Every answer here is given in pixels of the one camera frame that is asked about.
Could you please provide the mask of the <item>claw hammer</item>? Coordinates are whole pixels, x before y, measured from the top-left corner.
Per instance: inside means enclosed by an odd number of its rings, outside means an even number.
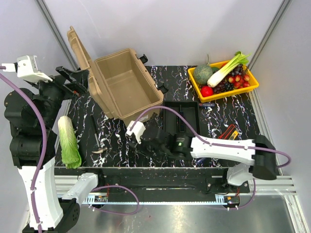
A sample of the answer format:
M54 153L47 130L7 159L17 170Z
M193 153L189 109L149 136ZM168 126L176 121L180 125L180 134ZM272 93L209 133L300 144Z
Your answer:
M94 137L95 137L95 140L96 140L96 144L97 144L97 147L98 147L98 149L96 151L93 151L92 153L94 153L94 154L101 154L101 153L103 153L104 151L107 150L107 147L102 147L101 144L100 144L100 141L99 141L99 138L98 138L97 127L96 127L93 115L90 115L89 118L90 118L91 128L93 130L93 134L94 134Z

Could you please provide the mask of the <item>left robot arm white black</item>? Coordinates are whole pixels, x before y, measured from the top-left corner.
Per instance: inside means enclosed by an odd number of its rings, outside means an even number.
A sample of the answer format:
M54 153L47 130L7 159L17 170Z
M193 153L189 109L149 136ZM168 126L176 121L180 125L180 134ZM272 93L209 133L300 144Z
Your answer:
M39 91L34 94L5 79L13 89L4 100L4 116L12 135L10 152L22 177L30 208L30 221L24 232L66 233L76 225L80 207L89 193L100 192L105 187L103 177L84 173L62 197L56 191L57 134L52 128L62 102L87 92L89 72L60 66L56 68L56 76L48 76L37 68L33 55L21 56L15 63L3 63L0 68L3 72L16 73Z

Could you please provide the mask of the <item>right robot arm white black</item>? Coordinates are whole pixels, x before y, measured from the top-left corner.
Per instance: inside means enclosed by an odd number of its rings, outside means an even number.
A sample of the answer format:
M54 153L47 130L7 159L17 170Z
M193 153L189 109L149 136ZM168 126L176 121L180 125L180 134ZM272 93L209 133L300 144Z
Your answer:
M170 134L135 121L129 123L126 133L134 135L139 144L176 160L218 158L238 162L221 180L222 189L227 192L252 178L271 181L277 177L275 148L264 135L247 140L214 139L200 136L196 131Z

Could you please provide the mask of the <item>black tool box tray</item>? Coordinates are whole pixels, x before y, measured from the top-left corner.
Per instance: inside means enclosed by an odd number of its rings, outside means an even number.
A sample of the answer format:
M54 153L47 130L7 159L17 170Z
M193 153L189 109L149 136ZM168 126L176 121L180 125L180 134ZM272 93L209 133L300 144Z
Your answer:
M201 134L199 104L195 101L164 101L163 105L178 112L198 133ZM174 113L163 110L163 130L170 134L190 133L189 127Z

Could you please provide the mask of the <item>tan plastic tool box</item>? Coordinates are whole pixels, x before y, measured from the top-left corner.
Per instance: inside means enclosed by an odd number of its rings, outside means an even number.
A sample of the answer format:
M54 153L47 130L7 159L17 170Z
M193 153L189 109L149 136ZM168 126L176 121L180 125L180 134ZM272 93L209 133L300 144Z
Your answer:
M161 105L164 94L134 49L126 48L92 60L73 27L67 37L80 69L89 71L90 95L108 118L129 125L136 119L145 122L159 114L158 108L144 113L145 109Z

